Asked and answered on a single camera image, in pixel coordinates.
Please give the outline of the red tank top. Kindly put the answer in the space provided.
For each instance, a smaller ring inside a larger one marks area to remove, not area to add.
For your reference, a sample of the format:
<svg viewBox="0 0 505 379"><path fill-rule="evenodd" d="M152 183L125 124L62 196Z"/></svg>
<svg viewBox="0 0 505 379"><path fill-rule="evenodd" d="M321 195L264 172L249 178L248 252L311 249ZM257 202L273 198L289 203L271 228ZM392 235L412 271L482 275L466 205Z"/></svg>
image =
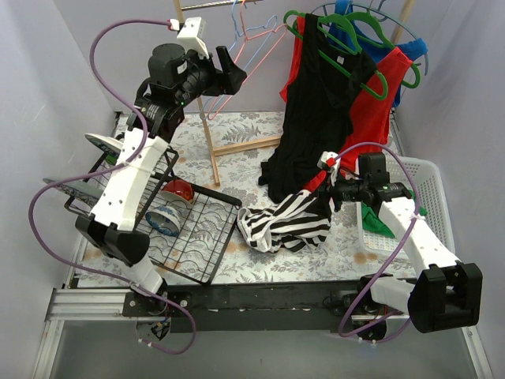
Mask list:
<svg viewBox="0 0 505 379"><path fill-rule="evenodd" d="M288 99L288 89L292 87L292 83L298 75L302 44L303 42L295 37L289 79L279 93L285 103ZM360 42L360 46L376 63L377 69L385 76L388 95L384 100L377 100L365 90L360 92L350 108L353 132L347 137L346 143L341 150L360 142L387 143L390 110L393 106L399 105L401 82L413 60L427 51L422 39L415 40L412 43L396 45L393 50L389 47L376 47L366 41ZM380 152L380 149L371 145L355 148L343 156L340 167L354 169L358 155L366 152Z"/></svg>

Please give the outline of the blue white bowl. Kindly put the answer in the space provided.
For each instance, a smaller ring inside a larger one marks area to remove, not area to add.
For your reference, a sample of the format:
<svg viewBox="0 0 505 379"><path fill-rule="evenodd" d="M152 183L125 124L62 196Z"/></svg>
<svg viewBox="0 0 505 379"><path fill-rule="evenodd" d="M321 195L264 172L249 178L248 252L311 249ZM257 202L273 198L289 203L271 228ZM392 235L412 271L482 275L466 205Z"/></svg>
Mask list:
<svg viewBox="0 0 505 379"><path fill-rule="evenodd" d="M149 225L159 233L169 237L178 237L181 232L180 213L171 206L159 206L145 213Z"/></svg>

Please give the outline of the black white striped tank top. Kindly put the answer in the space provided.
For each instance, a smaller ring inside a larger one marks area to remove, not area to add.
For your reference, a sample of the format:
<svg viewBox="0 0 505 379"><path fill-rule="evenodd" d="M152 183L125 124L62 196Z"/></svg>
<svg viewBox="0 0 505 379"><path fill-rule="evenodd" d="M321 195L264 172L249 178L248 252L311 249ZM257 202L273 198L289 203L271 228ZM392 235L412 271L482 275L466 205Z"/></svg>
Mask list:
<svg viewBox="0 0 505 379"><path fill-rule="evenodd" d="M302 190L273 208L241 208L238 229L246 243L261 253L276 253L281 248L314 250L331 229L331 218L316 214L316 199L316 193Z"/></svg>

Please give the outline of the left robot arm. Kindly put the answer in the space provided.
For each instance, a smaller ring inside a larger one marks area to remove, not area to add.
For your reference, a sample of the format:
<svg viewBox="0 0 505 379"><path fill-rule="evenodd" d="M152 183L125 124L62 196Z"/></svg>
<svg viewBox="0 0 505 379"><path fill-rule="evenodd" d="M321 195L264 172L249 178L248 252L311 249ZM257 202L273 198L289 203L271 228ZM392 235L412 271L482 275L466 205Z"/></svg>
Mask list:
<svg viewBox="0 0 505 379"><path fill-rule="evenodd" d="M145 289L140 305L152 316L167 308L166 282L148 257L150 238L136 229L137 207L184 119L185 106L200 96L234 95L246 79L247 73L234 63L226 47L218 46L216 52L219 69L211 57L176 43L154 48L149 76L137 89L118 167L89 215L76 221L77 230L94 247L120 261L123 275Z"/></svg>

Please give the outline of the red bowl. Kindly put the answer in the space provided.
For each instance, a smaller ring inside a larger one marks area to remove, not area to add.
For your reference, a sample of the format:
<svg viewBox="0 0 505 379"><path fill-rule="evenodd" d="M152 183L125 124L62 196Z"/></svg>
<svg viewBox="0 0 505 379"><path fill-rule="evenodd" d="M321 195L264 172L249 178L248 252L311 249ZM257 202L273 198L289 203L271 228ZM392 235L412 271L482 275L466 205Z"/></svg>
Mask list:
<svg viewBox="0 0 505 379"><path fill-rule="evenodd" d="M182 201L186 205L192 205L195 192L189 182L176 178L167 182L159 195L166 201Z"/></svg>

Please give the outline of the green hanger front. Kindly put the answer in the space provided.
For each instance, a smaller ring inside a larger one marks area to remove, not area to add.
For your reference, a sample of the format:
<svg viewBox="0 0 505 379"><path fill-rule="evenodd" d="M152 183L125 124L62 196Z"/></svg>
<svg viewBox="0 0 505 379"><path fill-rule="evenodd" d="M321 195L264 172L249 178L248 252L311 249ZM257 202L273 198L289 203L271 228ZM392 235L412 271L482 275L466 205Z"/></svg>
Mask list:
<svg viewBox="0 0 505 379"><path fill-rule="evenodd" d="M289 10L284 14L283 22L286 25L287 29L294 34L299 40L303 40L303 36L300 32L287 23L288 17L297 16L306 18L308 15L313 15L309 13L301 13L297 10ZM334 45L332 47L337 51L341 51L342 53L348 53L351 55L360 54L362 52L362 47L359 45L357 40L357 33L351 23L351 21L362 21L368 24L372 30L377 34L379 39L387 46L392 46L392 49L395 49L395 45L391 43L389 39L384 35L383 30L380 26L379 21L369 13L366 12L356 12L356 13L348 13L346 15L341 15L337 13L328 14L326 16L316 16L316 26L317 29L322 32L326 37L329 37L330 40L334 41ZM337 28L343 30L351 39L354 49L348 47L344 42L341 42L337 38L335 38L329 31L325 30L321 25L322 24L335 24ZM325 54L322 50L319 50L319 54L322 58L324 58L328 63L334 66L338 71L343 73L345 76L350 78L350 72L342 67L341 64L337 63L334 59L330 58L327 54ZM380 79L380 83L382 84L382 93L378 94L373 91L368 85L360 83L361 89L364 89L370 95L375 97L378 100L385 100L388 95L388 84L385 76L379 71L375 70L375 74Z"/></svg>

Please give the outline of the white plastic basket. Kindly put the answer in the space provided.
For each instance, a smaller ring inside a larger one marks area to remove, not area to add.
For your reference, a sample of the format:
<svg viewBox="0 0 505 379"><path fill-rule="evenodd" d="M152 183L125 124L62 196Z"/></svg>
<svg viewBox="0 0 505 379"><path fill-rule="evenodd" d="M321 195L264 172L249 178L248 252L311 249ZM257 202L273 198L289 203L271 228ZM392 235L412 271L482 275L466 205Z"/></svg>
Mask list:
<svg viewBox="0 0 505 379"><path fill-rule="evenodd" d="M403 156L401 161L417 187L421 206L427 211L425 222L446 248L455 253L451 220L438 167L428 160L412 157ZM356 204L356 210L358 241L361 248L366 253L390 255L398 245L398 241L394 238L366 231L363 227L360 203Z"/></svg>

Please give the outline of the wooden clothes rack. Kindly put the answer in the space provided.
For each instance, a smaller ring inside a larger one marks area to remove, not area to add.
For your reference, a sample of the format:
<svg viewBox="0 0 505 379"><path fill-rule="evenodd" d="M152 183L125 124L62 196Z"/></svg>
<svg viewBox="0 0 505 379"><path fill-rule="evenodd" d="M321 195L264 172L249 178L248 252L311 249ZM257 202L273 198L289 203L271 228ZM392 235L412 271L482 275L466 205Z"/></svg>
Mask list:
<svg viewBox="0 0 505 379"><path fill-rule="evenodd" d="M195 10L195 9L204 9L204 8L215 8L218 6L232 6L232 1L208 2L208 3L204 3L204 4L198 4L198 5L186 6L186 7L181 6L181 3L179 1L174 2L174 7L177 11L178 16L181 19L184 17L185 11L190 11L190 10ZM199 112L202 111L203 105L204 105L203 100L198 99L197 104L199 107ZM240 143L236 143L236 144L229 144L229 145L216 147L213 144L210 127L208 125L208 123L210 121L201 121L201 122L202 122L202 126L204 128L204 134L205 134L206 141L208 144L210 161L211 161L211 166L212 166L213 175L214 175L214 183L217 186L220 185L218 164L216 162L216 158L218 156L225 156L225 155L234 154L237 152L244 152L244 151L248 151L248 150L252 150L252 149L256 149L256 148L274 147L280 142L279 136L273 136L273 137L265 137L263 139L257 139L254 141L246 141L246 142L240 142Z"/></svg>

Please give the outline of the white patterned plate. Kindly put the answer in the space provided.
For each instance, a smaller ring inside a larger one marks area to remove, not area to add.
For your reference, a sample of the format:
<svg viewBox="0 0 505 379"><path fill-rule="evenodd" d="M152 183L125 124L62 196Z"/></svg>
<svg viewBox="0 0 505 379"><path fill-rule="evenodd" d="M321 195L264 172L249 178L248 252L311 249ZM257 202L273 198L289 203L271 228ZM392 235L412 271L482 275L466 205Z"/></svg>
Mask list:
<svg viewBox="0 0 505 379"><path fill-rule="evenodd" d="M85 138L107 155L119 157L123 143L113 137L102 136L95 133L86 133Z"/></svg>

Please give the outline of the green hanger rear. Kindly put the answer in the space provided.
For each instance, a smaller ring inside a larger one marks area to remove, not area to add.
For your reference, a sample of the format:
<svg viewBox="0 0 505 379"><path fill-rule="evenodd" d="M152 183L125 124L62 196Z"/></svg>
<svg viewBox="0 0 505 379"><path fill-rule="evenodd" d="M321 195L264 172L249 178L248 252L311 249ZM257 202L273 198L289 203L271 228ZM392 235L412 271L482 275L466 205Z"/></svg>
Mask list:
<svg viewBox="0 0 505 379"><path fill-rule="evenodd" d="M383 29L380 25L380 21L374 17L369 12L352 12L346 15L346 18L349 21L360 21L365 24L368 24L369 27L377 34L380 41L383 43L385 47L388 47L390 50L394 50L396 48L396 43L398 42L399 34L397 32L393 32L391 38L385 36ZM402 85L414 89L419 86L421 83L421 72L417 68L417 66L412 63L410 65L411 70L414 74L414 82L410 83L408 81L402 81Z"/></svg>

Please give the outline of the pink wire hanger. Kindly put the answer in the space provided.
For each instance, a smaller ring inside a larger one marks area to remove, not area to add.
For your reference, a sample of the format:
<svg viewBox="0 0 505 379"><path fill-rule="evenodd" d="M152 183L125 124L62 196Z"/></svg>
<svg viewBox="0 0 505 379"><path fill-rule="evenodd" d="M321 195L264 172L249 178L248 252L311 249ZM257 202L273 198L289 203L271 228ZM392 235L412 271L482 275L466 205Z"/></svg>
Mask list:
<svg viewBox="0 0 505 379"><path fill-rule="evenodd" d="M246 49L256 44L256 49L251 53L243 68L247 73L243 85L253 78L255 72L286 34L286 26L276 14L271 15L262 24L248 26L245 17L246 3L247 1L241 1L241 4L238 4L238 1L232 1L230 11L234 26L234 41L230 50L236 54L234 63L239 63Z"/></svg>

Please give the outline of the green hanger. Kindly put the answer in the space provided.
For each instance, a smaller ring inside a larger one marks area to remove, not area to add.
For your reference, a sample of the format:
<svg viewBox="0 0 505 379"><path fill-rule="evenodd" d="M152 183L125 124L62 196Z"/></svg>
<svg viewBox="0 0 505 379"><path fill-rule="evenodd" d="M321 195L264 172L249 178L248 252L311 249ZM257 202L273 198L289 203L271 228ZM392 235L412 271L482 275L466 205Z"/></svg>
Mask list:
<svg viewBox="0 0 505 379"><path fill-rule="evenodd" d="M399 34L397 32L393 32L391 38L385 36L383 29L380 25L380 21L374 17L369 12L352 12L346 15L346 18L349 21L360 21L365 24L368 24L369 27L377 34L380 41L383 43L385 47L388 47L390 50L394 50L396 48L396 43L398 42ZM414 89L419 86L421 83L421 72L417 68L417 66L412 63L410 65L411 70L414 74L414 82L410 83L408 81L402 81L402 85Z"/></svg>
<svg viewBox="0 0 505 379"><path fill-rule="evenodd" d="M308 15L313 15L309 13L301 13L297 10L289 10L284 14L283 22L286 25L287 29L294 34L299 40L303 40L303 36L300 32L287 23L288 17L297 16L306 18ZM334 45L332 47L337 51L341 51L342 53L348 53L351 55L360 54L362 52L362 47L359 45L357 40L357 33L351 23L351 21L362 21L368 24L372 30L377 34L379 39L387 46L392 46L392 49L395 49L395 45L391 43L389 39L384 35L383 30L380 26L379 21L369 13L366 12L356 12L356 13L348 13L346 15L341 15L337 13L328 14L326 16L316 16L316 26L317 29L322 32L326 37L329 37L330 40L334 41ZM348 47L344 42L341 42L337 38L335 38L329 31L325 30L321 25L322 24L335 24L337 28L343 30L351 39L354 49ZM322 58L324 58L328 63L334 66L338 71L343 73L345 76L350 78L350 72L342 67L341 64L337 63L334 59L330 58L327 54L325 54L322 50L319 50L319 54ZM382 93L378 94L373 91L368 85L360 83L361 89L364 89L370 95L375 97L378 100L385 100L388 95L388 84L385 76L379 71L375 70L375 74L380 79L380 83L382 84Z"/></svg>

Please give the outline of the blue tank top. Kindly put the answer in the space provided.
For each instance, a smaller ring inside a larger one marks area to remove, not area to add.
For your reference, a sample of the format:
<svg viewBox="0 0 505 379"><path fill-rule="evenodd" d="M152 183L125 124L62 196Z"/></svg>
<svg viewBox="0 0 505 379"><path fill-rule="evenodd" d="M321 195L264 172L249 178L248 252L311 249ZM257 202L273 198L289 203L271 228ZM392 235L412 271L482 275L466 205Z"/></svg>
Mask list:
<svg viewBox="0 0 505 379"><path fill-rule="evenodd" d="M358 26L354 23L354 21L351 21L351 24L354 27L354 30L357 35L357 41L359 42L360 46L362 49L370 55L370 57L374 60L376 64L378 62L382 61L386 55L389 53L390 50L392 50L393 44L395 47L398 47L402 53L411 61L415 61L416 59L420 58L421 56L425 57L425 75L428 73L428 48L427 45L425 44L424 40L422 38L417 38L405 25L405 23L395 19L389 14L384 13L381 8L382 5L385 1L380 1L380 4L378 8L370 8L373 13L377 13L381 16L382 18L376 18L378 23L382 23L384 21L390 20L394 23L396 23L395 30L393 33L393 36L389 39L391 41L390 47L384 42L380 41L375 41L371 37L367 36L366 34L363 33L362 30L359 29ZM354 11L354 2L353 1L347 1L347 0L342 0L342 1L336 1L335 2L335 13L340 14L340 15L347 15L351 14ZM412 37L413 40L409 41L408 43L395 43L395 39L397 36L399 37L399 34L402 30L406 30ZM341 30L339 27L336 26L336 24L331 24L330 27L330 34L334 36L337 40L340 42L344 43L346 46L355 48L355 44L353 44L352 39L350 38L349 34ZM419 69L415 69L414 73L416 75L416 81L415 83L407 83L406 81L402 82L402 86L405 88L416 88L420 82L421 82L421 75ZM393 102L393 107L398 107L401 101L401 87L398 87L398 91L396 92L395 95L395 100Z"/></svg>

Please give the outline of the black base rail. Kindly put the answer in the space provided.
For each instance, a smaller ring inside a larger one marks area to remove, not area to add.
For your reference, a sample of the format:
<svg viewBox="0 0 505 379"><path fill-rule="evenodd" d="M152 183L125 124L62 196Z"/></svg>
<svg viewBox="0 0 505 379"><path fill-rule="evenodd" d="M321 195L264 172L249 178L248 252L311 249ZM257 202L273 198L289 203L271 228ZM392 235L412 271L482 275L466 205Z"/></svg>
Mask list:
<svg viewBox="0 0 505 379"><path fill-rule="evenodd" d="M331 312L357 293L357 280L172 285L168 299L187 309L199 332L321 330L336 332Z"/></svg>

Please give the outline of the green shirt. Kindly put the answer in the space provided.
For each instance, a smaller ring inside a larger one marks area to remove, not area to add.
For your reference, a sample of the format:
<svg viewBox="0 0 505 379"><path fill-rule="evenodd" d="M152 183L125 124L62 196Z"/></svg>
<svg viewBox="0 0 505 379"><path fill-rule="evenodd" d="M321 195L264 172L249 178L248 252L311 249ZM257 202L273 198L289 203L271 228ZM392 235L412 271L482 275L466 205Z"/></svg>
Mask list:
<svg viewBox="0 0 505 379"><path fill-rule="evenodd" d="M372 205L361 202L362 228L366 231L403 239L412 221L424 220L427 211L416 207L413 191L403 186L376 186Z"/></svg>

